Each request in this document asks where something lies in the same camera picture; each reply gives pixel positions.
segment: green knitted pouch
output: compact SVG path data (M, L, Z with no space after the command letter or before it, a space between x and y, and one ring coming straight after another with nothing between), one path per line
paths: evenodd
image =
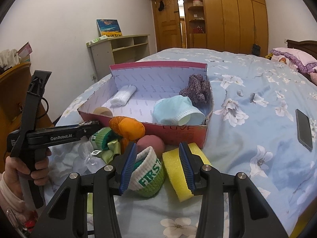
M152 197L162 187L164 176L164 168L154 149L147 147L137 155L129 189L136 191L143 197Z
M119 138L120 136L116 134L110 127L104 127L96 132L92 137L98 149L108 150L108 142Z

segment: blue face mask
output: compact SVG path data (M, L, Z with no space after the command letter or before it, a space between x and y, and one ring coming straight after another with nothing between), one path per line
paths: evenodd
M153 118L163 125L201 125L206 116L194 107L188 97L164 98L154 105Z

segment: smartphone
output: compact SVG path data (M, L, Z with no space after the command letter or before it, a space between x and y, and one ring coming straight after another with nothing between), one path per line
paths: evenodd
M313 150L313 139L307 115L296 109L297 138L309 151Z

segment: screw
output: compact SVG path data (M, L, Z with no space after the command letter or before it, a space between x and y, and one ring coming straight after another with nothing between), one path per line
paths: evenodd
M105 171L107 171L107 172L110 172L110 171L112 171L113 170L113 166L112 165L106 165L105 167L104 167L104 170Z
M240 179L245 179L245 178L247 178L247 175L246 175L245 173L239 172L239 173L238 173L238 177L239 177Z
M210 170L211 170L211 166L210 166L210 165L203 165L203 166L202 166L202 169L203 169L204 171L210 171Z
M69 178L70 179L76 179L78 177L78 173L71 173L70 175L69 175Z

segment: wooden headboard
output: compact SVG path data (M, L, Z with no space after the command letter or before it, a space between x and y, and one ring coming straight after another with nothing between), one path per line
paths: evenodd
M293 41L293 40L287 40L287 47L288 48L295 48L302 50L310 55L312 55L315 59L317 59L317 41Z

